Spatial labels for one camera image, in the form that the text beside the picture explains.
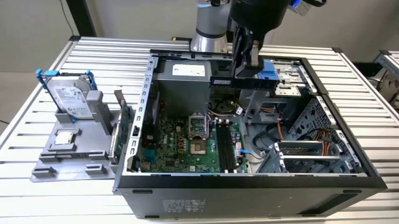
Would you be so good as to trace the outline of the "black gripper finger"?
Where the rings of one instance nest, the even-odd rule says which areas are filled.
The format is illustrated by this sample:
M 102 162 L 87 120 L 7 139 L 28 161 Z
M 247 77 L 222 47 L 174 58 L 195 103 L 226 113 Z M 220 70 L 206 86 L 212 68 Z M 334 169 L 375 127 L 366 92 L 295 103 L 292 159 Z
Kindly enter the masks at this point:
M 236 79 L 251 78 L 262 71 L 264 67 L 259 56 L 262 44 L 258 33 L 236 25 L 232 42 L 232 75 Z

